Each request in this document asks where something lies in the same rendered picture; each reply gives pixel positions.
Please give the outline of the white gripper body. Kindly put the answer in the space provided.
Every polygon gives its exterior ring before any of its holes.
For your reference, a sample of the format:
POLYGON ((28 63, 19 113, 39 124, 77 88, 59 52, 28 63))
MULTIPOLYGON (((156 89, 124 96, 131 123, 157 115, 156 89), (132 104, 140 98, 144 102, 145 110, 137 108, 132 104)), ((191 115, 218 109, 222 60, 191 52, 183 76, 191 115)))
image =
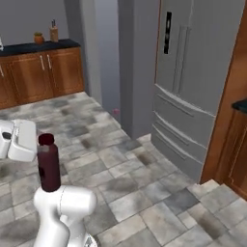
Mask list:
POLYGON ((14 161, 31 162, 36 155, 36 124, 26 120, 14 120, 14 132, 8 151, 8 158, 14 161))

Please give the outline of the dark red wine bottle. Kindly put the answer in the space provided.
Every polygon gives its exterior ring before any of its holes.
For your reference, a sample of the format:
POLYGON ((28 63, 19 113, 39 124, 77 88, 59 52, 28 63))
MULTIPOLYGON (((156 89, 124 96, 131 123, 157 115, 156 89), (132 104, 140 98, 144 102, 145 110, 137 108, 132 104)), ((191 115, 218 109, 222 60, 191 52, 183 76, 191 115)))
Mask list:
POLYGON ((59 152, 51 133, 39 136, 38 168, 41 188, 45 192, 58 190, 61 186, 59 152))

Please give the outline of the brown wooden cupboard run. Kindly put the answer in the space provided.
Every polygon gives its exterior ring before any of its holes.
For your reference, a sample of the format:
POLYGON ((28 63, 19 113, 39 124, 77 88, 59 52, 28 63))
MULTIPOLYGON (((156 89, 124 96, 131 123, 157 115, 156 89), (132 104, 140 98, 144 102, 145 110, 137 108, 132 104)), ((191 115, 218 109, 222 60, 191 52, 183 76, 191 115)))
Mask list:
POLYGON ((80 44, 71 39, 0 50, 0 109, 84 91, 80 44))

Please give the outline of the wooden knife block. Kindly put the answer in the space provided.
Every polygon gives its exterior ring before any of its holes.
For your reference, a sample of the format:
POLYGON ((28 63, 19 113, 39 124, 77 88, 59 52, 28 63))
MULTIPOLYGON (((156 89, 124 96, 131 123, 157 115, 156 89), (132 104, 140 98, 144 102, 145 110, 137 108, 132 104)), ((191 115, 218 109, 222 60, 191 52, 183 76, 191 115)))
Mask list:
POLYGON ((53 41, 53 42, 57 42, 59 40, 59 38, 58 38, 58 28, 56 26, 56 21, 55 20, 51 21, 50 40, 53 41))

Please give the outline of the grey fridge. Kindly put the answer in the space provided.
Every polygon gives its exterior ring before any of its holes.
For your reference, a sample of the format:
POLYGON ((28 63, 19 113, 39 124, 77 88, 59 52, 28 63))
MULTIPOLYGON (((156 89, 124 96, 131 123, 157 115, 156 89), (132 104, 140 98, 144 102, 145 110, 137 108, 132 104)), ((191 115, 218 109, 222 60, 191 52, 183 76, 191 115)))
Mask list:
POLYGON ((161 0, 151 141, 199 181, 246 0, 161 0))

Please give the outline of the tall brown wooden cabinet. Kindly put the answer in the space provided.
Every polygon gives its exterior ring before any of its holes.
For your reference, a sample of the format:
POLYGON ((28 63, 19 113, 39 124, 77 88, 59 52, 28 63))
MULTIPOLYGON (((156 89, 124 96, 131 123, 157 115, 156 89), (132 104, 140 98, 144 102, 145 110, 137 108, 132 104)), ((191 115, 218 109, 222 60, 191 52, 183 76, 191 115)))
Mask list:
POLYGON ((247 201, 247 113, 232 104, 247 99, 247 0, 221 96, 200 184, 214 179, 247 201))

